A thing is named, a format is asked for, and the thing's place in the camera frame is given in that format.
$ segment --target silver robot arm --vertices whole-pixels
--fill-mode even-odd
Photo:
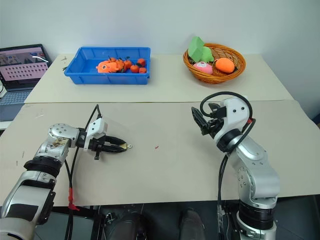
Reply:
[[[203,110],[203,104],[218,95],[233,95],[220,105],[209,103],[212,113]],[[217,147],[228,156],[237,173],[239,211],[236,214],[241,240],[275,240],[276,224],[274,207],[280,192],[280,180],[270,166],[267,151],[249,136],[243,137],[242,129],[251,121],[249,102],[234,92],[219,92],[206,97],[199,111],[192,108],[195,122],[202,135],[209,134]],[[206,121],[203,114],[212,118]]]
[[[86,132],[64,123],[50,126],[47,139],[24,165],[26,171],[2,205],[1,240],[32,240],[36,225],[47,222],[54,205],[56,178],[69,148],[90,149],[98,160],[100,152],[120,153],[131,147],[122,139],[106,135],[107,124],[101,116],[88,129]]]

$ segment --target woven basket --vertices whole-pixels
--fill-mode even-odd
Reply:
[[[220,58],[228,58],[231,61],[233,61],[236,68],[235,71],[232,73],[225,73],[219,71],[216,68],[215,63],[209,62],[209,64],[212,65],[213,70],[213,73],[210,75],[208,73],[198,70],[193,66],[193,64],[195,64],[196,62],[189,57],[187,50],[183,55],[183,61],[185,65],[188,67],[188,69],[191,71],[191,73],[200,81],[205,82],[207,84],[220,84],[225,81],[236,78],[245,70],[246,61],[244,57],[236,50],[233,50],[232,48],[229,48],[227,46],[214,43],[205,43],[204,45],[211,49],[212,55],[215,60]]]

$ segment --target floor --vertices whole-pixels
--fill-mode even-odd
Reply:
[[[302,196],[294,198],[280,198],[278,200],[274,220],[277,224],[277,240],[319,240],[320,196]],[[179,217],[186,208],[195,209],[205,225],[206,239],[217,239],[216,201],[199,202],[169,202],[102,206],[100,211],[115,213],[121,219],[131,212],[142,213],[150,222],[152,235],[149,240],[178,240]],[[112,225],[107,225],[105,233],[108,235]],[[82,217],[74,220],[72,239],[88,240],[91,236],[93,221]],[[35,240],[64,239],[67,216],[52,213],[45,225],[36,228]]]

